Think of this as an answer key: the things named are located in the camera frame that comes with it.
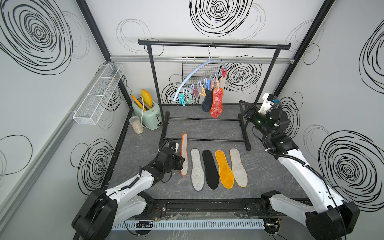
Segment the grey orange-edged insole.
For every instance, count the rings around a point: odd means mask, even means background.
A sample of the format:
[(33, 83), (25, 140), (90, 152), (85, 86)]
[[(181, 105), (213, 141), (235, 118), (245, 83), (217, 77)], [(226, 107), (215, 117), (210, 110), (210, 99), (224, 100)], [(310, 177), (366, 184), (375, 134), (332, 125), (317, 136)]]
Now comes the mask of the grey orange-edged insole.
[(188, 135), (187, 133), (184, 133), (182, 136), (182, 150), (181, 150), (181, 156), (184, 158), (184, 162), (181, 169), (182, 176), (186, 176), (188, 173), (188, 167), (189, 167), (189, 161), (188, 161), (188, 153), (187, 153), (187, 141), (188, 141)]

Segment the dark grey felt insole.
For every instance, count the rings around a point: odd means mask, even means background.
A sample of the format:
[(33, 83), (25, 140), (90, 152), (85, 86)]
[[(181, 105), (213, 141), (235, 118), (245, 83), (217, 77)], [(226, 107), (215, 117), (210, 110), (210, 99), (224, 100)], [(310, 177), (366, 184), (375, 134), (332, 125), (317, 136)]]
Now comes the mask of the dark grey felt insole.
[(213, 104), (213, 90), (206, 90), (206, 96), (202, 102), (202, 110), (204, 112), (210, 112)]

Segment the grey black-backed insole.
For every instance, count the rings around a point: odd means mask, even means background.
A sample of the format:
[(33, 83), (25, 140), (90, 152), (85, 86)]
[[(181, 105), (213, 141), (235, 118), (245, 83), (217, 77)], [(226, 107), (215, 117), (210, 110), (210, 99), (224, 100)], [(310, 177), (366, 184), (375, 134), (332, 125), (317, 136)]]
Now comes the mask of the grey black-backed insole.
[(207, 184), (210, 189), (216, 190), (219, 186), (219, 173), (211, 151), (203, 151), (203, 161)]

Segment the light blue clip hanger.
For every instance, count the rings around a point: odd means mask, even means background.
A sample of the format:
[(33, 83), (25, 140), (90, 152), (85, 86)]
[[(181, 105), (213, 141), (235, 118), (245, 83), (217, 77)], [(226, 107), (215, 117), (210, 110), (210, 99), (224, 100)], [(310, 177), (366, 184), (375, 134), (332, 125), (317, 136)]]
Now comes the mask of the light blue clip hanger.
[(195, 86), (200, 87), (201, 84), (203, 87), (205, 86), (205, 78), (211, 79), (221, 77), (222, 69), (225, 68), (227, 70), (226, 64), (223, 62), (222, 58), (213, 58), (210, 53), (210, 48), (217, 48), (219, 45), (216, 43), (210, 43), (208, 46), (209, 49), (209, 57), (208, 60), (200, 65), (198, 65), (191, 73), (189, 73), (185, 78), (183, 78), (181, 85), (177, 88), (176, 93), (172, 99), (172, 101), (176, 102), (179, 100), (180, 92), (182, 92), (182, 88), (184, 85), (187, 87), (191, 87), (193, 84)]

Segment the grey felt yellow-edged insole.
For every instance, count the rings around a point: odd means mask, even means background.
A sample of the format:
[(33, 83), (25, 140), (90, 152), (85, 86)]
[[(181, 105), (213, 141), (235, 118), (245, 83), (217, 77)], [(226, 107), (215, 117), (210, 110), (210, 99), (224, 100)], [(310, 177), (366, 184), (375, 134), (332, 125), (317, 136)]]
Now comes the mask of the grey felt yellow-edged insole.
[(248, 175), (242, 164), (240, 152), (237, 149), (231, 149), (230, 156), (235, 181), (240, 187), (245, 188), (248, 185)]

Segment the black garment rack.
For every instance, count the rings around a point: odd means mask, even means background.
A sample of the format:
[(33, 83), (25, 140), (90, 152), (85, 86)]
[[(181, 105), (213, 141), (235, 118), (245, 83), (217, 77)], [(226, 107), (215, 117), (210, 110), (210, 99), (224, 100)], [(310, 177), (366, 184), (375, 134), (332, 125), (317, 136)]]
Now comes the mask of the black garment rack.
[[(160, 142), (159, 144), (162, 145), (165, 143), (166, 140), (169, 140), (170, 138), (167, 138), (166, 135), (167, 135), (167, 129), (168, 129), (168, 124), (169, 124), (169, 120), (171, 119), (170, 117), (170, 113), (169, 112), (166, 112), (164, 113), (163, 112), (163, 105), (162, 105), (162, 101), (161, 101), (161, 96), (160, 96), (160, 91), (159, 91), (159, 86), (158, 86), (158, 79), (157, 79), (157, 74), (156, 74), (156, 67), (155, 67), (155, 62), (154, 62), (154, 56), (153, 56), (153, 50), (152, 50), (152, 46), (172, 46), (172, 47), (207, 47), (207, 48), (211, 48), (211, 47), (214, 47), (214, 48), (239, 48), (239, 49), (269, 49), (269, 50), (274, 50), (274, 56), (270, 62), (270, 67), (268, 68), (268, 71), (266, 73), (266, 76), (262, 82), (262, 86), (260, 87), (260, 90), (258, 92), (258, 95), (255, 99), (255, 104), (258, 103), (258, 100), (261, 96), (261, 93), (266, 85), (266, 82), (271, 74), (271, 71), (276, 63), (276, 60), (278, 59), (278, 56), (280, 54), (280, 52), (282, 50), (289, 50), (291, 48), (291, 44), (287, 44), (287, 45), (266, 45), (266, 44), (229, 44), (229, 43), (197, 43), (197, 42), (169, 42), (169, 41), (165, 41), (165, 42), (162, 42), (162, 41), (150, 41), (150, 40), (140, 40), (138, 39), (138, 44), (140, 46), (146, 46), (147, 47), (147, 51), (148, 51), (148, 55), (149, 55), (149, 59), (150, 59), (150, 64), (151, 64), (151, 68), (152, 68), (152, 73), (153, 73), (153, 79), (154, 79), (154, 83), (155, 83), (155, 87), (156, 87), (156, 93), (157, 93), (157, 97), (158, 97), (158, 105), (160, 107), (160, 112), (161, 112), (161, 117), (162, 117), (162, 123), (163, 123), (163, 130), (162, 130), (162, 134), (161, 134), (161, 138), (160, 138)], [(176, 101), (178, 99), (178, 97), (180, 96), (180, 89), (185, 85), (185, 83), (193, 76), (193, 74), (195, 74), (195, 72), (197, 72), (200, 68), (210, 64), (210, 63), (219, 63), (222, 65), (222, 73), (219, 74), (217, 77), (212, 77), (210, 79), (207, 80), (207, 84), (205, 84), (203, 87), (202, 87), (202, 91), (204, 93), (206, 93), (206, 89), (208, 89), (209, 91), (213, 92), (211, 94), (211, 99), (213, 101), (212, 103), (212, 107), (215, 106), (215, 97), (219, 95), (219, 93), (221, 93), (221, 96), (224, 95), (224, 84), (226, 82), (226, 76), (228, 75), (227, 74), (227, 67), (226, 65), (223, 63), (223, 61), (217, 59), (211, 59), (209, 58), (209, 60), (201, 65), (199, 65), (195, 70), (193, 70), (185, 79), (184, 81), (181, 83), (181, 85), (179, 86), (179, 88), (177, 89), (177, 92), (175, 93), (174, 95), (174, 98), (173, 98), (173, 101)], [(238, 118), (237, 119), (234, 119), (235, 122), (239, 122), (240, 123), (240, 128), (241, 128), (241, 132), (242, 132), (242, 139), (241, 140), (225, 140), (225, 139), (190, 139), (191, 141), (199, 141), (199, 142), (233, 142), (233, 143), (244, 143), (245, 144), (245, 147), (246, 147), (246, 150), (249, 152), (252, 147), (251, 147), (251, 143), (250, 143), (250, 140), (249, 140), (249, 137), (248, 137), (248, 133), (247, 133), (247, 124), (248, 122), (244, 122), (244, 118), (242, 117), (242, 115), (238, 115)]]

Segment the white knitted insole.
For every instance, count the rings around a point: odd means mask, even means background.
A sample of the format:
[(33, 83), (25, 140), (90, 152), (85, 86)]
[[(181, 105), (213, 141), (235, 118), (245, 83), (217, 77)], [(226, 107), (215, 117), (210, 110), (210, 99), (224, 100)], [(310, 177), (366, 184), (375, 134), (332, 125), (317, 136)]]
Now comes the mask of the white knitted insole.
[(226, 81), (227, 81), (227, 79), (225, 77), (221, 77), (221, 79), (220, 79), (220, 88), (223, 89), (223, 90), (225, 89)]

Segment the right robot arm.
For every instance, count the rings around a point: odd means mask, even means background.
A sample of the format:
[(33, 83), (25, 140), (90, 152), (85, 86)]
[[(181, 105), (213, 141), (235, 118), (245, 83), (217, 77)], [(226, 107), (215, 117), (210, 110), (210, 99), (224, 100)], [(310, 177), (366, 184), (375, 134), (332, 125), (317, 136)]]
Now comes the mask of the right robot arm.
[(296, 220), (307, 227), (316, 240), (339, 240), (352, 233), (360, 215), (359, 208), (331, 189), (286, 134), (290, 119), (283, 103), (275, 95), (265, 93), (260, 106), (245, 101), (239, 105), (242, 117), (262, 134), (260, 141), (265, 151), (293, 175), (312, 203), (306, 205), (279, 191), (270, 191), (262, 195), (261, 209)]

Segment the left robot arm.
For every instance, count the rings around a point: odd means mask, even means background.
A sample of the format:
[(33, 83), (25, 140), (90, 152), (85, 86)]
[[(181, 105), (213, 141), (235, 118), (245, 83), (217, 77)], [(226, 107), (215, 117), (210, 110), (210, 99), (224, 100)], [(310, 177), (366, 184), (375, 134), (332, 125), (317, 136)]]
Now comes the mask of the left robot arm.
[(145, 190), (163, 181), (167, 173), (183, 168), (185, 158), (177, 154), (178, 148), (178, 143), (167, 140), (134, 177), (107, 190), (93, 190), (74, 217), (72, 228), (83, 240), (104, 240), (115, 226), (147, 211), (153, 198)]

